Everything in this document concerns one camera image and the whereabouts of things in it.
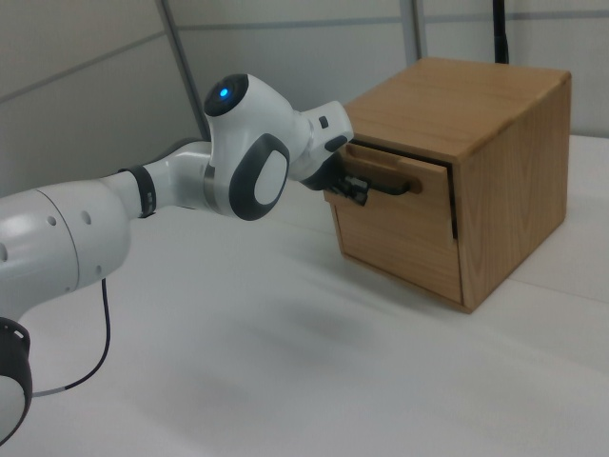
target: wooden drawer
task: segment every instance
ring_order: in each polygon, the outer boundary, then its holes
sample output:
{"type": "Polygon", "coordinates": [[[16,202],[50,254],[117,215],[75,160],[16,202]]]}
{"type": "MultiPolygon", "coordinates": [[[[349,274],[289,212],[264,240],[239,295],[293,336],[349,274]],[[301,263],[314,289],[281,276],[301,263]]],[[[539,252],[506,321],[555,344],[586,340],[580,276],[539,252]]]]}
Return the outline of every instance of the wooden drawer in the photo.
{"type": "Polygon", "coordinates": [[[342,155],[352,175],[390,188],[410,185],[402,195],[372,189],[364,207],[325,194],[343,255],[460,303],[447,168],[351,144],[342,155]]]}
{"type": "Polygon", "coordinates": [[[472,312],[564,220],[568,71],[427,58],[345,109],[348,170],[412,185],[326,194],[346,258],[472,312]]]}

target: black band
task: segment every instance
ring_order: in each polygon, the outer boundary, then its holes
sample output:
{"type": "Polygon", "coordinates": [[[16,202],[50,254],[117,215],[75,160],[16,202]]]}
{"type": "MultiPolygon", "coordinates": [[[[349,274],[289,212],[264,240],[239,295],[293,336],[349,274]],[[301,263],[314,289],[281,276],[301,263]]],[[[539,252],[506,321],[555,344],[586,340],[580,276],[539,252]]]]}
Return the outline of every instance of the black band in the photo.
{"type": "Polygon", "coordinates": [[[140,190],[140,202],[142,203],[142,214],[140,218],[144,219],[152,214],[156,210],[156,190],[154,189],[154,182],[148,170],[141,165],[136,165],[129,169],[119,169],[118,172],[128,171],[133,175],[135,181],[137,181],[137,188],[140,190]]]}
{"type": "Polygon", "coordinates": [[[0,377],[15,380],[23,389],[25,405],[19,423],[8,436],[0,436],[0,446],[4,445],[21,426],[31,404],[31,371],[29,369],[28,331],[11,319],[0,317],[0,377]]]}

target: black cable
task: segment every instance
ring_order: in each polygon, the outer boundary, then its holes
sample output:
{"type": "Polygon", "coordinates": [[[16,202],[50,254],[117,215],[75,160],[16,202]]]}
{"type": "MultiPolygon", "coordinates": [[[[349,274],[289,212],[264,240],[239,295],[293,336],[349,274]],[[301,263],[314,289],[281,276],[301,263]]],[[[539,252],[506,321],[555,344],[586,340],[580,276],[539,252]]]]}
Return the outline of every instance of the black cable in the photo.
{"type": "Polygon", "coordinates": [[[495,63],[509,64],[510,54],[505,34],[505,2],[493,0],[493,29],[495,31],[495,63]]]}
{"type": "Polygon", "coordinates": [[[78,381],[68,384],[67,386],[52,388],[49,390],[42,390],[40,392],[34,392],[32,397],[44,397],[47,395],[51,395],[53,393],[63,392],[64,390],[69,390],[76,386],[83,384],[88,378],[93,376],[97,370],[104,364],[106,361],[106,356],[108,355],[108,350],[110,348],[110,311],[108,308],[108,292],[106,291],[106,278],[102,279],[102,297],[104,299],[104,317],[106,319],[106,344],[104,345],[104,353],[102,354],[102,358],[99,359],[99,362],[87,375],[80,378],[78,381]]]}

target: black pole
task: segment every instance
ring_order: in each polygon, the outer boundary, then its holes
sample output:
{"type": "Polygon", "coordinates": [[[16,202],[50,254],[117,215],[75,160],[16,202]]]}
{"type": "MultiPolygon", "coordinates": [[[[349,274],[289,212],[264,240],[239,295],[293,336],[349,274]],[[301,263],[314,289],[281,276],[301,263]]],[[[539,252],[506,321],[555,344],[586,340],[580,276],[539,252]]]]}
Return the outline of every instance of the black pole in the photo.
{"type": "Polygon", "coordinates": [[[510,54],[505,34],[505,3],[503,0],[493,0],[493,26],[495,29],[495,63],[509,64],[510,54]]]}

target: white tabletop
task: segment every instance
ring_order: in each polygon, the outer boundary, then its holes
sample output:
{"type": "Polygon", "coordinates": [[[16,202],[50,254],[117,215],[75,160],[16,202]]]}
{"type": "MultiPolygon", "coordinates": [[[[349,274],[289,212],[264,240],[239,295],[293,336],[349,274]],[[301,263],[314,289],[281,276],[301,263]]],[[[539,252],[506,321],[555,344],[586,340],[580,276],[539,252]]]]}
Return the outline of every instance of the white tabletop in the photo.
{"type": "MultiPolygon", "coordinates": [[[[108,278],[112,342],[8,456],[609,452],[609,140],[573,137],[562,226],[472,315],[345,261],[320,193],[256,223],[166,209],[108,278]]],[[[30,311],[34,388],[104,342],[99,285],[30,311]]]]}

